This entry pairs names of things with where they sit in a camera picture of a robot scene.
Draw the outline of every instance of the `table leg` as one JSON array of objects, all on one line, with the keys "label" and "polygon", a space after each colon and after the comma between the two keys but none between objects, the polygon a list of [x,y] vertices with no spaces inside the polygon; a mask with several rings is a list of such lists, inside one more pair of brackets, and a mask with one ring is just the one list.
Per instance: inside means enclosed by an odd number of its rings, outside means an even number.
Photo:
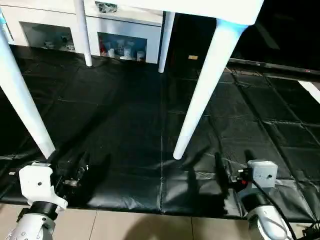
[{"label": "table leg", "polygon": [[175,12],[171,12],[171,11],[167,11],[165,13],[162,46],[161,46],[161,53],[160,53],[160,60],[159,60],[159,73],[161,74],[165,71],[170,37],[171,37],[172,27],[174,26],[175,14],[176,14]]},{"label": "table leg", "polygon": [[24,78],[21,75],[15,57],[11,52],[7,39],[1,29],[0,51],[0,87],[45,158],[48,158],[55,150],[55,146],[51,141]]},{"label": "table leg", "polygon": [[91,67],[92,58],[91,58],[91,51],[90,51],[90,45],[89,45],[89,36],[88,36],[84,0],[74,0],[73,3],[74,3],[76,19],[79,27],[79,33],[80,33],[79,35],[82,41],[85,64],[88,67]]},{"label": "table leg", "polygon": [[246,28],[247,25],[217,19],[216,29],[174,149],[175,159],[182,158],[228,60]]}]

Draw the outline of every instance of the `white cabinet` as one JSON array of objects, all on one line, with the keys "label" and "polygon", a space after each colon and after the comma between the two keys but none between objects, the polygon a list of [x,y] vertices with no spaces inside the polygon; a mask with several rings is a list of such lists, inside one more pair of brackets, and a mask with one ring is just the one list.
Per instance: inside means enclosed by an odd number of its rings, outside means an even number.
[{"label": "white cabinet", "polygon": [[[14,44],[83,53],[77,18],[74,13],[71,13],[71,10],[66,13],[34,9],[27,8],[28,6],[22,7],[22,3],[24,3],[23,0],[20,0],[19,7],[0,5]],[[133,16],[139,18],[144,16],[143,12],[138,10],[137,14],[130,12],[132,18]],[[124,15],[125,11],[120,11],[116,16],[117,19],[108,19],[106,18],[108,15],[105,15],[105,18],[86,17],[91,54],[104,56],[101,54],[101,49],[105,48],[108,52],[109,48],[114,48],[115,56],[119,57],[120,54],[123,54],[123,50],[119,51],[118,46],[114,46],[114,42],[120,40],[120,42],[124,42],[123,47],[128,46],[128,43],[134,45],[131,49],[132,60],[137,59],[137,52],[143,52],[143,58],[147,63],[156,64],[158,62],[161,26],[158,23],[154,25],[143,24],[145,21],[140,19],[134,22],[125,21],[127,20],[125,18],[125,20],[118,20],[121,19],[119,16]]]},{"label": "white cabinet", "polygon": [[[108,51],[110,47],[106,43],[114,44],[113,42],[117,41],[115,36],[117,36],[119,40],[124,40],[124,45],[136,40],[135,44],[140,46],[132,48],[132,52],[133,49],[135,51],[145,51],[145,61],[147,63],[156,64],[158,62],[161,27],[89,16],[86,17],[86,24],[92,55],[100,56],[101,40]],[[110,36],[110,39],[114,37],[114,41],[103,41],[101,39],[103,37],[108,39],[107,35],[114,35]],[[132,57],[136,58],[136,53],[132,53]]]},{"label": "white cabinet", "polygon": [[75,14],[13,6],[1,6],[1,10],[14,44],[67,50],[60,43],[71,35],[65,45],[72,42],[74,51],[83,53]]}]

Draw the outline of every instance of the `black foam mat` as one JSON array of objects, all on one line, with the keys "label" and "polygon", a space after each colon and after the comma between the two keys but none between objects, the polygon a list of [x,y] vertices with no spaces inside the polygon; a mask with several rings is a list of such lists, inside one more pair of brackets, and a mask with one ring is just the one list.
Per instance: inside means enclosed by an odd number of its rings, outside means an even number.
[{"label": "black foam mat", "polygon": [[[196,78],[174,69],[159,74],[154,64],[93,57],[87,68],[75,53],[12,51],[54,145],[65,149],[58,167],[74,168],[74,159],[89,156],[70,207],[240,219],[246,213],[228,177],[252,154],[278,165],[270,194],[291,221],[318,218],[319,106],[296,81],[224,73],[183,158],[175,160]],[[3,93],[0,105],[7,126],[1,169],[43,159]],[[3,177],[0,189],[13,180]],[[1,201],[26,203],[18,183]]]}]

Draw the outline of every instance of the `tile floor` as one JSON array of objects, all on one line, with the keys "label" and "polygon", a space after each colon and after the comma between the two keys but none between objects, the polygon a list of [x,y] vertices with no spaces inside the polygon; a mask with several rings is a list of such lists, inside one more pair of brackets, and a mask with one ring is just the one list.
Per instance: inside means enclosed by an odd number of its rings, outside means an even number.
[{"label": "tile floor", "polygon": [[[0,204],[0,239],[16,225],[22,206]],[[68,209],[54,240],[249,240],[245,220]],[[308,224],[292,225],[297,237]]]}]

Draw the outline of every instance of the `black cable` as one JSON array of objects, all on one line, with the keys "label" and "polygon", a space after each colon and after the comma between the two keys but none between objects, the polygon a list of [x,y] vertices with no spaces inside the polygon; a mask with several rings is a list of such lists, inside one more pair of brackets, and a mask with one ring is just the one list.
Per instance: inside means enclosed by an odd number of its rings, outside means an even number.
[{"label": "black cable", "polygon": [[270,203],[275,207],[275,209],[279,212],[280,216],[282,217],[285,224],[288,226],[288,229],[292,235],[293,240],[297,240],[296,234],[294,230],[292,229],[287,217],[285,216],[284,212],[281,210],[281,208],[278,206],[278,204],[269,196],[268,193],[263,190],[263,188],[255,181],[252,180],[252,183],[262,192],[262,194],[270,201]]}]

